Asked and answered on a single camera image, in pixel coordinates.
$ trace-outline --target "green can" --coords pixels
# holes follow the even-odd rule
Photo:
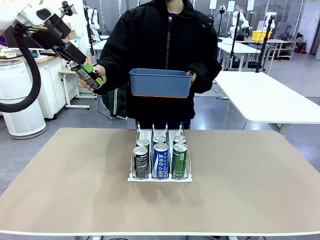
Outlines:
[[[188,147],[184,143],[173,145],[172,177],[182,179],[185,176],[187,164]]]
[[[173,145],[175,144],[187,144],[187,138],[185,136],[175,136],[173,138]]]

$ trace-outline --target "cardboard box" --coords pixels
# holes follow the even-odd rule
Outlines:
[[[71,28],[71,23],[70,23],[70,22],[65,22],[65,24],[68,26],[68,28],[72,29],[72,28]]]
[[[62,39],[62,41],[64,41],[67,44],[67,43],[69,43],[69,38],[66,37],[65,39]]]
[[[68,38],[69,39],[75,39],[77,36],[76,36],[76,32],[75,31],[71,31],[68,35]]]

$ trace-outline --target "white table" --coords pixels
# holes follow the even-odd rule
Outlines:
[[[106,45],[107,40],[103,40],[103,41],[98,41],[93,45],[93,50],[95,51],[101,51],[102,49],[104,49],[104,46]]]
[[[232,50],[232,44],[230,45],[230,44],[226,44],[223,42],[218,42],[218,48],[220,49],[219,59],[222,58],[221,67],[224,71],[226,71],[229,69],[229,65],[231,65],[231,67],[232,67],[232,61],[231,61],[231,57],[230,57],[230,53]],[[248,55],[246,58],[246,63],[245,63],[245,66],[247,68],[248,63],[249,63],[249,55],[261,53],[261,51],[258,49],[255,49],[250,46],[246,46],[246,45],[238,43],[238,42],[234,43],[233,52],[234,52],[235,56],[240,58],[239,72],[242,70],[242,66],[243,66],[244,59],[245,59],[246,55]]]
[[[68,68],[64,68],[59,71],[59,74],[62,75],[61,81],[63,82],[64,91],[65,91],[65,99],[66,99],[66,108],[67,109],[90,109],[90,105],[75,105],[70,103],[69,92],[67,88],[67,79],[66,76],[68,74],[77,75],[74,71],[69,70]],[[95,94],[92,95],[80,95],[78,83],[75,84],[76,96],[77,99],[95,99],[97,100],[98,96]]]
[[[233,106],[251,123],[269,124],[283,136],[290,124],[320,124],[320,106],[265,73],[222,71],[215,78]]]
[[[227,39],[226,37],[218,37],[218,38],[220,40],[222,40],[222,41]],[[243,41],[236,40],[235,42],[236,43],[241,43],[241,44],[246,44],[246,43],[247,44],[256,44],[256,43],[263,43],[264,41],[253,41],[252,38],[245,38]],[[268,71],[267,71],[267,74],[269,75],[272,63],[273,63],[275,55],[276,55],[276,49],[278,48],[278,45],[279,44],[286,44],[288,42],[280,40],[280,39],[269,39],[266,43],[272,45],[272,47],[266,47],[266,50],[268,50],[267,56],[266,56],[266,60],[268,60],[269,57],[271,57],[271,62],[270,62],[270,65],[269,65],[269,68],[268,68]]]
[[[99,38],[102,40],[106,40],[110,37],[110,35],[99,35]]]

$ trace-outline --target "black pants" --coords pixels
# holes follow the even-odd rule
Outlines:
[[[168,124],[168,129],[176,130],[180,128],[181,121],[168,120],[168,121],[159,121],[152,119],[136,119],[135,124],[139,122],[140,129],[152,129],[152,124],[154,124],[154,129],[166,129],[166,124]],[[185,130],[190,129],[191,119],[182,121],[183,128]]]

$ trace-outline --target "blue tray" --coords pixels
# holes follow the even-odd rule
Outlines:
[[[129,74],[134,96],[186,98],[192,80],[185,71],[134,68]]]

